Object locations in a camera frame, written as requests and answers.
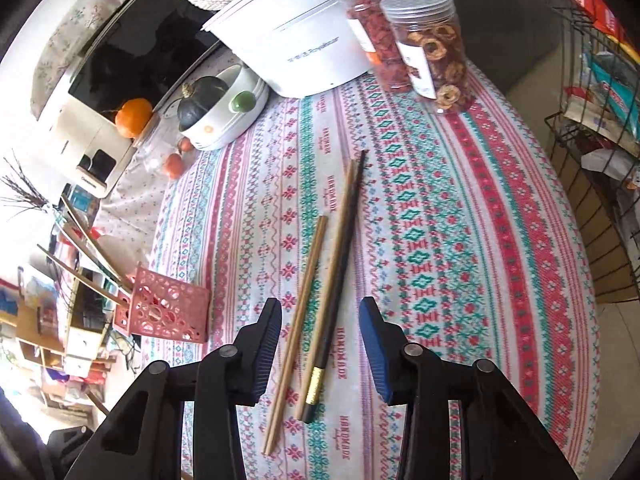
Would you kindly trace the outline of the disposable chopsticks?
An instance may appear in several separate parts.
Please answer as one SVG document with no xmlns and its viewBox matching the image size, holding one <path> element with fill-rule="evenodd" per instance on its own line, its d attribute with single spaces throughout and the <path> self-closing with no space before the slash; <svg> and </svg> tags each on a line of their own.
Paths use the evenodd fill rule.
<svg viewBox="0 0 640 480">
<path fill-rule="evenodd" d="M 78 214 L 68 214 L 67 212 L 65 214 L 56 214 L 55 223 L 64 238 L 78 252 L 89 258 L 123 292 L 128 295 L 132 293 L 132 281 L 122 273 L 115 261 L 107 255 L 99 239 L 91 233 L 89 227 Z"/>
</svg>

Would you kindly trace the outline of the pink perforated utensil holder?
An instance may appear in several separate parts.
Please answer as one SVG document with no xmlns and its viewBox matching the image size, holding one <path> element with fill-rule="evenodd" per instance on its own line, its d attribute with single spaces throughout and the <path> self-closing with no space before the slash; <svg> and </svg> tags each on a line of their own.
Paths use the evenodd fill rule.
<svg viewBox="0 0 640 480">
<path fill-rule="evenodd" d="M 129 300 L 115 309 L 119 333 L 204 344 L 210 291 L 151 271 L 141 264 Z"/>
</svg>

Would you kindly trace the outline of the white floral cloth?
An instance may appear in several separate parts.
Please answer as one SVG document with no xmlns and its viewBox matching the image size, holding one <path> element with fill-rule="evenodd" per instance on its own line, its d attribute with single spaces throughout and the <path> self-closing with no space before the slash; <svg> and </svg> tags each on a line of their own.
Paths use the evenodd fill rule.
<svg viewBox="0 0 640 480">
<path fill-rule="evenodd" d="M 177 118 L 180 96 L 181 91 L 176 90 L 157 114 Z M 107 251 L 111 255 L 121 254 L 135 262 L 148 263 L 160 205 L 172 180 L 148 174 L 136 161 L 136 154 L 110 195 L 101 200 L 93 226 L 107 238 Z"/>
</svg>

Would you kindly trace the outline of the patterned striped tablecloth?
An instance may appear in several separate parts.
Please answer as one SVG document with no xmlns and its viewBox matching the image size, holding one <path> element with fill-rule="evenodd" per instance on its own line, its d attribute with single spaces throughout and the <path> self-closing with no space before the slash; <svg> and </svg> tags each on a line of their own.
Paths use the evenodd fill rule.
<svg viewBox="0 0 640 480">
<path fill-rule="evenodd" d="M 251 479 L 391 479 L 404 411 L 375 391 L 358 326 L 382 315 L 442 359 L 493 360 L 576 471 L 596 426 L 599 329 L 582 236 L 544 149 L 500 91 L 469 70 L 471 107 L 433 116 L 370 75 L 296 100 L 198 155 L 164 195 L 152 268 L 212 295 L 208 339 L 144 338 L 142 358 L 204 358 L 277 298 L 290 326 L 320 216 L 334 216 L 348 163 L 366 155 L 348 272 L 317 417 L 292 385 L 276 449 L 262 454 L 272 397 L 239 410 Z"/>
</svg>

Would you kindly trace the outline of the dried twig bundle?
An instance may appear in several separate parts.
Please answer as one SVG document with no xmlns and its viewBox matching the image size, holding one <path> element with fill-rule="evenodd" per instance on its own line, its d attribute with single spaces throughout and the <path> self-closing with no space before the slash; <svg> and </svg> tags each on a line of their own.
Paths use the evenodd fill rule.
<svg viewBox="0 0 640 480">
<path fill-rule="evenodd" d="M 27 177 L 17 159 L 2 158 L 1 186 L 6 191 L 6 195 L 1 199 L 18 212 L 47 212 L 50 207 L 50 202 Z"/>
</svg>

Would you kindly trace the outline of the glass jar with wooden lid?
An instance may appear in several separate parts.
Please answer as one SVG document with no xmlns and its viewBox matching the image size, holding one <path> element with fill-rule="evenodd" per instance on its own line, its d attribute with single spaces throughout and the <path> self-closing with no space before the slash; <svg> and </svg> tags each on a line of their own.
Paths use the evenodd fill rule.
<svg viewBox="0 0 640 480">
<path fill-rule="evenodd" d="M 148 174 L 178 180 L 198 158 L 198 150 L 178 129 L 175 116 L 154 114 L 137 145 L 136 161 Z"/>
</svg>

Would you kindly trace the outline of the white air fryer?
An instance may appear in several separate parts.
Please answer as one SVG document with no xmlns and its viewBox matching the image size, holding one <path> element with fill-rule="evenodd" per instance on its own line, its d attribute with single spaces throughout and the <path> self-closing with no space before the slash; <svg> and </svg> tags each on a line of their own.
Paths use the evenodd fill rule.
<svg viewBox="0 0 640 480">
<path fill-rule="evenodd" d="M 110 120 L 73 96 L 51 131 L 64 182 L 79 185 L 99 200 L 111 193 L 136 151 Z"/>
</svg>

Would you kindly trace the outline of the orange tangerine on jar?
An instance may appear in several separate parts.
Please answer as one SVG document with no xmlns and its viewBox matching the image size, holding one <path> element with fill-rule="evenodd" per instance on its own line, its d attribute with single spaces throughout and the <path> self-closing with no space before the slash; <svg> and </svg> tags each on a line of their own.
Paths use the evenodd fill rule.
<svg viewBox="0 0 640 480">
<path fill-rule="evenodd" d="M 117 111 L 114 119 L 117 132 L 126 139 L 137 139 L 152 117 L 152 104 L 143 98 L 128 100 Z"/>
</svg>

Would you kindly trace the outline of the dark green pumpkin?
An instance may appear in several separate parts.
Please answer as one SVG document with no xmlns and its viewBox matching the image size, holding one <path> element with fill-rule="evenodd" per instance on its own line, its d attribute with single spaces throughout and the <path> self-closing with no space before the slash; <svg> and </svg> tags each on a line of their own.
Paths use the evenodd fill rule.
<svg viewBox="0 0 640 480">
<path fill-rule="evenodd" d="M 229 85 L 215 76 L 204 76 L 185 82 L 181 87 L 182 98 L 177 117 L 180 131 L 194 126 L 228 91 Z"/>
</svg>

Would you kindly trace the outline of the black microwave oven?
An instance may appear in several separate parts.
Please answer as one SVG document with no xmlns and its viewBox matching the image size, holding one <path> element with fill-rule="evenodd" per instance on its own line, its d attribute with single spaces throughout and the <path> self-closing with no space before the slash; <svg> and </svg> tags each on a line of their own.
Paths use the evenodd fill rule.
<svg viewBox="0 0 640 480">
<path fill-rule="evenodd" d="M 91 46 L 70 95 L 112 120 L 132 99 L 157 105 L 216 38 L 213 16 L 188 0 L 134 0 Z"/>
</svg>

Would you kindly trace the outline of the dried fruit slices jar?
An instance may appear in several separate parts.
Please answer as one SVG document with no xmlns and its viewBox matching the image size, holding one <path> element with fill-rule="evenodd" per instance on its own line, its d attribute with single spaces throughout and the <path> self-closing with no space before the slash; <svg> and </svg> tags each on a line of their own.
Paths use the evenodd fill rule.
<svg viewBox="0 0 640 480">
<path fill-rule="evenodd" d="M 454 0 L 382 0 L 413 90 L 435 114 L 454 114 L 472 102 L 461 27 Z"/>
</svg>

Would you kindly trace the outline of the white electric cooking pot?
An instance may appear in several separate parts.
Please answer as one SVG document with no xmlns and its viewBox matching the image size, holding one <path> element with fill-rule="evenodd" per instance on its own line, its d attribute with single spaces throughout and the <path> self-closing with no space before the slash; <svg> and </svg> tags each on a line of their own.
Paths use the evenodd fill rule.
<svg viewBox="0 0 640 480">
<path fill-rule="evenodd" d="M 233 0 L 203 29 L 286 98 L 338 87 L 382 61 L 336 0 Z"/>
</svg>

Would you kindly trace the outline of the goji berry plastic jar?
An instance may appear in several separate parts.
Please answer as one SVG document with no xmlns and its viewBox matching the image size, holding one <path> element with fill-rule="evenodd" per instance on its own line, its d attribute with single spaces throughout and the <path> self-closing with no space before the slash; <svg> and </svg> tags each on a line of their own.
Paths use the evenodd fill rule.
<svg viewBox="0 0 640 480">
<path fill-rule="evenodd" d="M 346 12 L 347 24 L 372 66 L 380 86 L 389 92 L 412 89 L 407 66 L 381 8 L 382 0 L 336 0 Z"/>
</svg>

